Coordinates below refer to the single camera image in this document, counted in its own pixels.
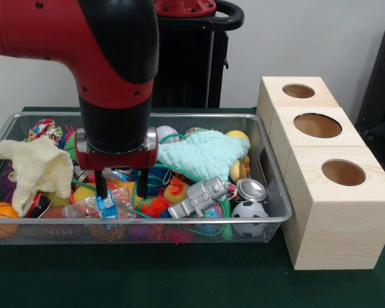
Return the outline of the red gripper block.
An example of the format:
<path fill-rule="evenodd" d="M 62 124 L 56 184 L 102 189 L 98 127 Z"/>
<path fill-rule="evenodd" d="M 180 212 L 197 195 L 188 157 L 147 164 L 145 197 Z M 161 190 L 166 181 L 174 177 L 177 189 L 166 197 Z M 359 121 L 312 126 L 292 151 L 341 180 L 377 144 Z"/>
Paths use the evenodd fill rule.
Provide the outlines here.
<path fill-rule="evenodd" d="M 157 146 L 152 150 L 141 148 L 125 154 L 108 154 L 98 151 L 87 153 L 80 151 L 75 146 L 75 154 L 80 167 L 95 171 L 96 193 L 102 200 L 105 200 L 108 196 L 107 182 L 102 173 L 104 168 L 129 167 L 130 169 L 140 169 L 137 179 L 137 195 L 147 197 L 149 168 L 155 164 L 157 153 Z"/>

